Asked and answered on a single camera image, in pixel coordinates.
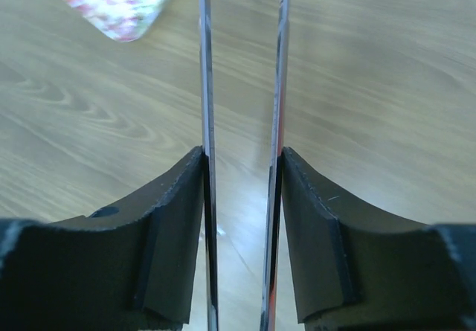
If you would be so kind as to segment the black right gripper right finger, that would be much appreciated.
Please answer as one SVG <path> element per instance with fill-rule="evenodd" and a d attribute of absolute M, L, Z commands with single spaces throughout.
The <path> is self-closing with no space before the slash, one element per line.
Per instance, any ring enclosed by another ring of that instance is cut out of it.
<path fill-rule="evenodd" d="M 378 208 L 283 151 L 297 320 L 307 330 L 473 330 L 475 226 Z"/>

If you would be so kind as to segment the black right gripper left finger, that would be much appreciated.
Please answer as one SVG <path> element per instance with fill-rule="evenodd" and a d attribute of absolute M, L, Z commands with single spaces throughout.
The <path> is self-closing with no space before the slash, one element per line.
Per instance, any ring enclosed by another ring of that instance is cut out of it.
<path fill-rule="evenodd" d="M 90 216 L 1 221 L 3 330 L 180 330 L 190 320 L 203 206 L 194 147 Z"/>

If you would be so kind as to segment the metal tongs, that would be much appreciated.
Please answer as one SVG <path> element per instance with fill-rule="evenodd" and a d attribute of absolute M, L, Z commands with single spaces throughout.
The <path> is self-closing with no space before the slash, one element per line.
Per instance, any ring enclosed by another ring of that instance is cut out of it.
<path fill-rule="evenodd" d="M 271 161 L 268 173 L 266 242 L 263 262 L 260 329 L 276 327 L 277 264 L 283 176 L 283 134 L 289 48 L 290 0 L 279 0 Z M 207 256 L 208 329 L 219 329 L 216 224 L 215 124 L 213 116 L 213 60 L 211 3 L 199 0 L 200 72 L 202 87 L 202 149 L 204 156 L 205 245 Z"/>

